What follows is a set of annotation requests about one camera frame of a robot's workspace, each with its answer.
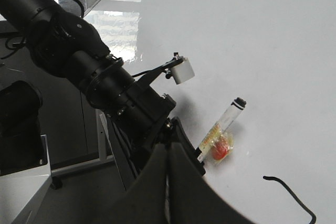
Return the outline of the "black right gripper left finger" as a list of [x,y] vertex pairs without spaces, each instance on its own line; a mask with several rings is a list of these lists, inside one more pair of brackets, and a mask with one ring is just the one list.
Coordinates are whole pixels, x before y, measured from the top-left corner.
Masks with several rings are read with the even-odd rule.
[[165,216],[167,150],[157,144],[144,169],[111,207],[91,223],[168,223]]

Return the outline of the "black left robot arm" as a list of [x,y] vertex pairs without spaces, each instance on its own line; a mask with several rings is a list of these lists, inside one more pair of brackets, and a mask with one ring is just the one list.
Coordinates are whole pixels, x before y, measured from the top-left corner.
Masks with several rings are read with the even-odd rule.
[[112,153],[126,159],[133,175],[144,168],[157,143],[172,142],[181,143],[188,160],[205,174],[180,121],[169,117],[175,101],[151,88],[161,73],[190,79],[191,68],[182,69],[186,58],[175,53],[172,60],[135,80],[90,23],[54,0],[1,0],[1,15],[23,37],[35,65],[69,80],[111,121]]

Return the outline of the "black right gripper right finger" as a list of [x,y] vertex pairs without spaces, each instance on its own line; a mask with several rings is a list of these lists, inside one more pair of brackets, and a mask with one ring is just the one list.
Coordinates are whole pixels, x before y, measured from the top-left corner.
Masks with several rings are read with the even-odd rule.
[[171,223],[252,223],[214,192],[181,144],[172,143],[168,160]]

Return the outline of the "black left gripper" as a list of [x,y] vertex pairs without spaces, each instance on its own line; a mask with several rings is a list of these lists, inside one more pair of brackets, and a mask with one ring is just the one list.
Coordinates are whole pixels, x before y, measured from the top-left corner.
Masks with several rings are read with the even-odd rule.
[[[152,153],[155,138],[160,132],[176,102],[170,95],[159,95],[150,86],[145,88],[134,83],[121,93],[106,110],[106,115],[126,134],[131,141],[132,161],[147,161]],[[201,176],[205,175],[204,163],[197,159],[197,151],[189,141],[181,120],[171,119],[172,129],[168,142],[182,145],[189,161]]]

